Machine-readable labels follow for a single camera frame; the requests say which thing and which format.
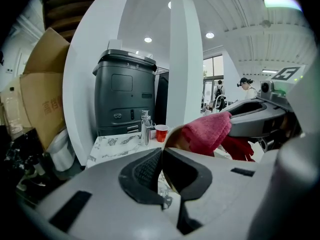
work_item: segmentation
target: white container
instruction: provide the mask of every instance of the white container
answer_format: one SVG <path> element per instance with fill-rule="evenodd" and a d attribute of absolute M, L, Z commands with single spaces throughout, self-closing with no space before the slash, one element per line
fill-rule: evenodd
<path fill-rule="evenodd" d="M 50 146 L 46 150 L 50 153 L 55 169 L 59 172 L 68 170 L 74 163 L 75 156 L 68 149 L 69 135 L 64 129 L 55 136 Z"/>
<path fill-rule="evenodd" d="M 23 127 L 20 120 L 18 97 L 14 87 L 10 87 L 10 93 L 5 100 L 5 110 L 10 133 L 13 135 L 21 132 Z"/>

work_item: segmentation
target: backpack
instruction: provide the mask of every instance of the backpack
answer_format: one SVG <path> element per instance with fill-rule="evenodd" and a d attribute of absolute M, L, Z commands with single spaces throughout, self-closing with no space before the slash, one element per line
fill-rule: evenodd
<path fill-rule="evenodd" d="M 217 99 L 217 97 L 219 95 L 223 94 L 222 93 L 222 87 L 223 87 L 223 85 L 221 86 L 221 88 L 219 88 L 219 86 L 217 86 L 217 90 L 216 90 L 215 97 L 214 97 L 215 100 Z"/>

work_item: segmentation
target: green light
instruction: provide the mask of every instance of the green light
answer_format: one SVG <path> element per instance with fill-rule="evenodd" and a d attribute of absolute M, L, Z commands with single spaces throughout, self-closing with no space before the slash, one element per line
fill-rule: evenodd
<path fill-rule="evenodd" d="M 263 2 L 267 8 L 292 8 L 302 12 L 300 5 L 295 0 L 263 0 Z"/>

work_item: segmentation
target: ceiling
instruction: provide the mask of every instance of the ceiling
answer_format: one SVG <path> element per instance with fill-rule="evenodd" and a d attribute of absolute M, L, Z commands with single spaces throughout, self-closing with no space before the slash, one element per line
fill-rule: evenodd
<path fill-rule="evenodd" d="M 118 38 L 124 49 L 153 54 L 158 66 L 169 68 L 170 0 L 128 0 Z M 317 52 L 303 14 L 290 8 L 266 8 L 263 0 L 193 0 L 203 51 L 223 46 L 240 74 L 260 75 L 309 65 Z M 215 37 L 206 38 L 207 32 Z M 152 42 L 144 42 L 151 37 Z"/>
<path fill-rule="evenodd" d="M 13 24 L 9 37 L 24 37 L 33 46 L 45 32 L 42 0 L 30 0 Z"/>

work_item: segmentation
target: ceiling light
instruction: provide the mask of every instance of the ceiling light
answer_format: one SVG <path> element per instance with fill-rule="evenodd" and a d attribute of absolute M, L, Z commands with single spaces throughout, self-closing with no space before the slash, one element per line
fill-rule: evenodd
<path fill-rule="evenodd" d="M 263 73 L 277 73 L 278 70 L 267 70 L 267 69 L 264 69 L 262 70 Z"/>
<path fill-rule="evenodd" d="M 300 5 L 294 0 L 263 0 L 265 7 L 284 7 L 302 11 Z"/>
<path fill-rule="evenodd" d="M 206 38 L 214 38 L 214 36 L 215 36 L 215 34 L 214 33 L 212 33 L 212 32 L 209 32 L 209 33 L 206 33 Z"/>
<path fill-rule="evenodd" d="M 152 42 L 152 39 L 151 39 L 150 37 L 146 37 L 146 38 L 144 39 L 144 41 L 145 41 L 146 43 L 151 43 L 151 42 Z"/>

